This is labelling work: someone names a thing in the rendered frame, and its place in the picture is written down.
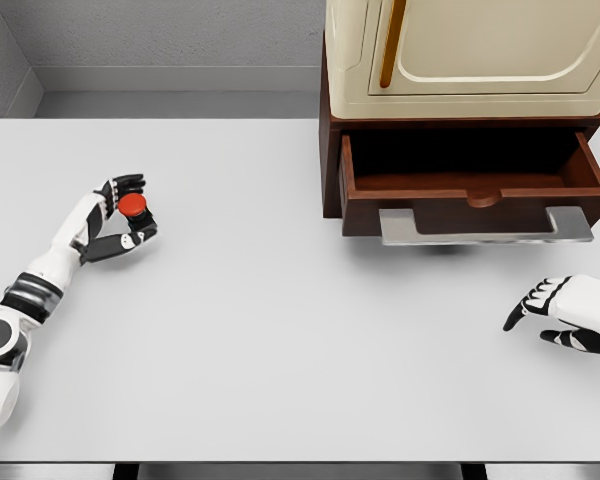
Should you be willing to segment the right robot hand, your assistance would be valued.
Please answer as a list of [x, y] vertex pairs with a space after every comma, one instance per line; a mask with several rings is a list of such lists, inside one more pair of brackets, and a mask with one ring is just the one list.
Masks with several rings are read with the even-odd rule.
[[570, 330], [544, 330], [540, 338], [579, 352], [600, 354], [600, 279], [587, 275], [546, 278], [509, 313], [504, 331], [535, 314], [555, 318]]

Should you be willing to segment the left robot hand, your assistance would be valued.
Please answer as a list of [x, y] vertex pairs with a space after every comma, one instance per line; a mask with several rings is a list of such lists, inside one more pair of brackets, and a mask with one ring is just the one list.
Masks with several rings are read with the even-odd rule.
[[[109, 178], [85, 195], [66, 218], [52, 240], [53, 245], [69, 246], [76, 250], [80, 262], [95, 263], [131, 252], [155, 236], [157, 224], [152, 213], [143, 207], [138, 214], [123, 213], [123, 200], [144, 191], [143, 174], [127, 174]], [[128, 221], [130, 231], [99, 237], [103, 225], [118, 211]]]

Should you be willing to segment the red push-button switch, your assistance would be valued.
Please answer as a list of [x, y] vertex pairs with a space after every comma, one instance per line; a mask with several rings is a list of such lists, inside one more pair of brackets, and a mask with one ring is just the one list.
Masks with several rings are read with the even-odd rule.
[[139, 231], [153, 223], [146, 198], [140, 193], [129, 193], [118, 203], [118, 211], [126, 218], [132, 231]]

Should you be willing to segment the brown wooden drawer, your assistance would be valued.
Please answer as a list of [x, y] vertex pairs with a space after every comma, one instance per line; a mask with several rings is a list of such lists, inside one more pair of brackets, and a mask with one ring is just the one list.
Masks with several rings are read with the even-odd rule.
[[553, 206], [600, 219], [600, 167], [573, 129], [350, 131], [339, 183], [346, 236], [378, 236], [382, 209], [422, 234], [547, 232]]

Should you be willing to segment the cream cabinet with door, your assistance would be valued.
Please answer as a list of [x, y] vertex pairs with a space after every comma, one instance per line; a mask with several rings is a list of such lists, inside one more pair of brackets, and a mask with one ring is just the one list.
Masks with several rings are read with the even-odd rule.
[[392, 0], [326, 0], [332, 114], [593, 116], [600, 0], [407, 0], [391, 85], [379, 77]]

